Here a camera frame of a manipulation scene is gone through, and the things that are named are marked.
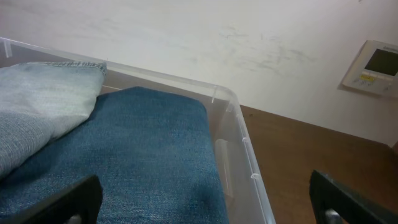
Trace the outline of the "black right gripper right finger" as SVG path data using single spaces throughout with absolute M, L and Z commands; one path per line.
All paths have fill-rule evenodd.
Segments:
M 317 224 L 397 224 L 397 214 L 318 170 L 311 174 L 309 195 Z

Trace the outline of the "light grey jeans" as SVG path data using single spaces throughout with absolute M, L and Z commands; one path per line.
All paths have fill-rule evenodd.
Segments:
M 1 69 L 1 177 L 92 113 L 106 63 L 27 62 Z

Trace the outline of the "blue jeans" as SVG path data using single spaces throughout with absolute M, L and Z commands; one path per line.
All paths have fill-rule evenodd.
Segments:
M 197 100 L 141 87 L 99 96 L 84 123 L 1 181 L 1 218 L 89 175 L 103 188 L 98 223 L 228 222 Z

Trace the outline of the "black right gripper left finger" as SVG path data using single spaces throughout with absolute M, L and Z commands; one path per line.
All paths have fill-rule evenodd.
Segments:
M 99 177 L 87 176 L 37 204 L 1 221 L 1 224 L 96 224 L 103 201 Z

